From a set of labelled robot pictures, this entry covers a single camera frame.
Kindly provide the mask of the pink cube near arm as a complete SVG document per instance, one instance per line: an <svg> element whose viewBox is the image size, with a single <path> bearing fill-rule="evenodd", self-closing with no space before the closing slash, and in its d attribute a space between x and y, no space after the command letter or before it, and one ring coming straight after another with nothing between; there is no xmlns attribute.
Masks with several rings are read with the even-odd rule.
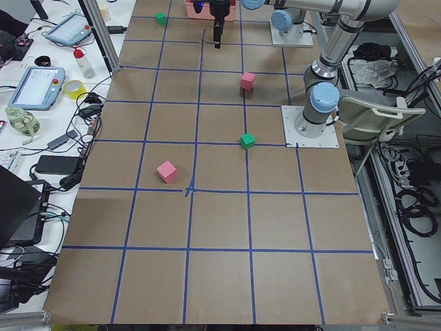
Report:
<svg viewBox="0 0 441 331"><path fill-rule="evenodd" d="M159 177L165 183L171 183L178 178L178 170L176 166L169 160L165 161L156 168Z"/></svg>

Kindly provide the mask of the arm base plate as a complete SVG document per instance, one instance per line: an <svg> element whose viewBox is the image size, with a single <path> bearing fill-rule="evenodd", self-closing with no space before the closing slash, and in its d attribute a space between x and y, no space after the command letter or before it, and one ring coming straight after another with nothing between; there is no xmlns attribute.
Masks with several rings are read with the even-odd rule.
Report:
<svg viewBox="0 0 441 331"><path fill-rule="evenodd" d="M302 25L293 25L288 30L279 30L271 23L271 42L276 47L312 48L312 33L306 21Z"/></svg>
<svg viewBox="0 0 441 331"><path fill-rule="evenodd" d="M303 106L282 106L285 145L288 148L339 148L332 116L322 124L311 124L303 116Z"/></svg>

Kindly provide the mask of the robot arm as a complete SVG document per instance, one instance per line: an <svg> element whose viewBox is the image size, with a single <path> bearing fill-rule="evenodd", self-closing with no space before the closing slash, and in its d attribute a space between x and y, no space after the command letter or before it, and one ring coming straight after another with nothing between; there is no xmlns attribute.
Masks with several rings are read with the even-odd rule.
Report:
<svg viewBox="0 0 441 331"><path fill-rule="evenodd" d="M399 1L284 1L290 13L301 18L308 10L340 15L337 26L317 58L304 73L306 104L296 117L296 131L304 137L319 137L340 99L336 77L343 57L368 21L388 16Z"/></svg>
<svg viewBox="0 0 441 331"><path fill-rule="evenodd" d="M274 10L271 14L271 24L279 31L287 32L292 27L302 27L307 11L298 8Z"/></svg>

